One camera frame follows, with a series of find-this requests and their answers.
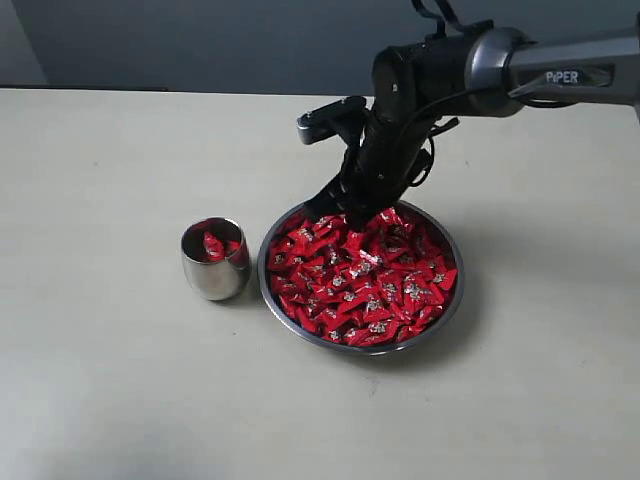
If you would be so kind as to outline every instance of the metal bowl rim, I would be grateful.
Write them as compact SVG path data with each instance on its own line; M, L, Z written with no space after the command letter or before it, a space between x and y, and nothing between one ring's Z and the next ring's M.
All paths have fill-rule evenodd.
M442 326L451 319L451 317L455 314L456 310L460 306L460 302L462 301L462 296L464 293L464 286L465 286L464 266L463 266L462 255L460 254L460 250L458 249L458 246L454 242L449 232L431 215L429 215L422 209L416 207L415 205L409 202L401 200L398 202L398 204L402 205L404 208L413 210L415 213L423 216L436 229L438 229L438 231L440 231L444 239L447 241L447 243L451 247L451 252L453 253L453 258L456 263L456 268L458 269L458 276L456 279L455 293L453 294L451 303L449 304L445 312L442 314L442 316L438 318L438 320L431 327L427 328L425 331L416 335L413 338L405 340L404 342L392 343L388 345L381 345L381 346L375 346L375 347L352 347L349 345L332 343L320 337L317 337L316 335L310 332L307 332L305 329L303 329L301 326L299 326L297 323L291 320L278 306L275 298L273 297L269 289L269 283L267 281L267 252L269 250L269 245L271 243L271 239L273 238L273 236L276 234L280 226L289 217L291 217L291 215L293 215L294 213L297 213L302 208L304 204L301 203L291 208L286 213L284 213L269 229L266 236L264 237L264 240L262 241L262 245L260 246L260 252L258 253L258 260L256 265L258 270L258 280L260 283L260 292L262 293L262 298L264 298L264 301L269 307L269 310L271 310L271 312L276 316L278 320L280 320L280 322L284 324L285 327L287 327L296 335L304 338L305 340L315 345L330 348L338 352L351 354L351 355L382 355L385 353L404 350L406 348L417 345L418 343L424 341L425 339L427 339L428 337L436 333L438 330L440 330L440 328L442 328Z

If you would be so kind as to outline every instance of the stainless steel cup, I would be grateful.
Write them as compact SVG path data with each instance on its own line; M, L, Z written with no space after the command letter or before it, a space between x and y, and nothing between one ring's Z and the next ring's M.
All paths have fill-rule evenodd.
M203 261L205 232L240 248L219 262ZM242 291L251 275L251 258L242 229L227 218L208 218L191 225L182 236L182 265L189 285L207 300L224 300Z

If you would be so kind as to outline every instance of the stainless steel bowl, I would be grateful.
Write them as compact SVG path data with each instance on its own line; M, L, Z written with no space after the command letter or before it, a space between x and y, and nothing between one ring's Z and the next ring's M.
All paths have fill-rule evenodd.
M337 343L328 342L327 340L323 340L320 337L315 336L314 334L307 332L304 328L290 319L280 308L278 302L274 295L271 293L271 289L269 287L269 272L267 271L267 258L269 253L269 246L271 245L271 240L273 237L279 233L283 224L293 218L294 215L301 215L302 212L302 204L297 207L292 208L287 213L285 213L282 217L278 219L278 221L271 227L269 232L267 233L262 245L260 247L260 253L258 254L258 279L260 281L260 291L262 292L262 296L267 302L269 309L273 312L273 314L293 333L299 335L300 337L308 340L311 343L319 345L321 347L330 348L332 350L336 350L342 353L348 353L353 355L382 355L389 352L404 350L405 348L412 347L420 342L426 340L429 336L433 335L438 329L440 329L445 323L449 321L449 319L455 314L455 311L458 309L460 305L460 301L462 300L462 294L464 291L464 267L462 264L462 256L460 255L460 251L456 246L451 235L444 229L442 225L440 225L433 217L429 214L423 212L418 207L411 205L410 203L401 201L398 202L397 207L400 211L402 210L410 210L415 214L420 215L427 221L427 228L429 235L434 240L439 241L442 245L448 245L451 254L456 262L456 266L458 268L458 276L456 279L456 283L453 287L453 296L451 298L451 302L447 309L442 313L442 315L432 324L430 324L427 329L416 335L409 340L399 343L391 343L388 345L380 345L375 347L351 347L348 345L340 345Z

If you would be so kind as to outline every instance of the table surface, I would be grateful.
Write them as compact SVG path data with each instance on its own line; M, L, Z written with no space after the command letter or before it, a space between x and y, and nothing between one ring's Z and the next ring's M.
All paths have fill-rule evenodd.
M637 478L634 111L463 119L406 199L452 233L459 313L411 351L291 334L256 285L216 305L179 239L270 225L337 171L320 97L0 91L0 476Z

